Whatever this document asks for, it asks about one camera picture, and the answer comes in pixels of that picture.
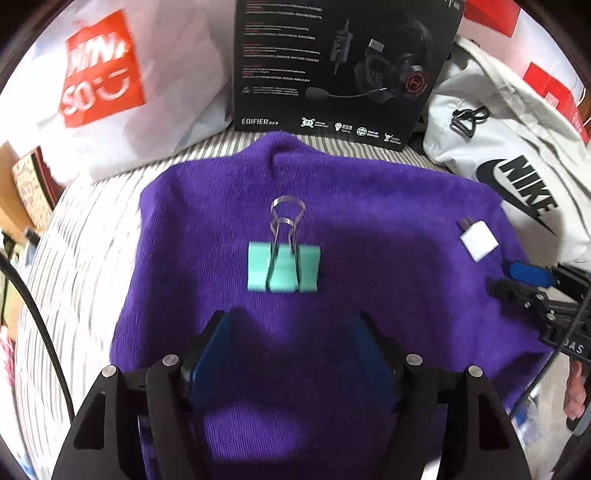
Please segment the right hand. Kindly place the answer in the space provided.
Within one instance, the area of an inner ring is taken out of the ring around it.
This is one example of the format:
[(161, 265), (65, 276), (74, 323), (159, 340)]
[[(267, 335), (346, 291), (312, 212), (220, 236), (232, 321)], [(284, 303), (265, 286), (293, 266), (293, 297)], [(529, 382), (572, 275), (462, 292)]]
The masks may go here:
[(566, 383), (563, 410), (570, 420), (579, 419), (585, 412), (585, 382), (589, 369), (580, 361), (571, 359)]

